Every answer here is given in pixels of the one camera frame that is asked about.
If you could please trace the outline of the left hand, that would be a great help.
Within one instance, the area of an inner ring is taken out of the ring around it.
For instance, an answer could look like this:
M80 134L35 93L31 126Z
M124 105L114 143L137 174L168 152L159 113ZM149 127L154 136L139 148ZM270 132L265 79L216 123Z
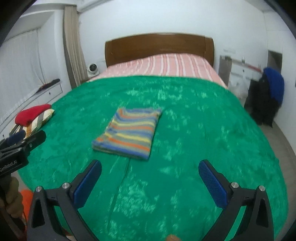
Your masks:
M21 218L23 215L23 197L19 192L19 181L16 177L12 177L8 191L1 188L1 208L5 208L7 213L13 218Z

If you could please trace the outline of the right hand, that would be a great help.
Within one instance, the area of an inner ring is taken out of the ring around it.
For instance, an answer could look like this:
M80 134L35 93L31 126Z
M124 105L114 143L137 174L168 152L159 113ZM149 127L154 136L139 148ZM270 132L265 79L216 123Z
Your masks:
M168 235L166 241L180 241L180 239L175 235Z

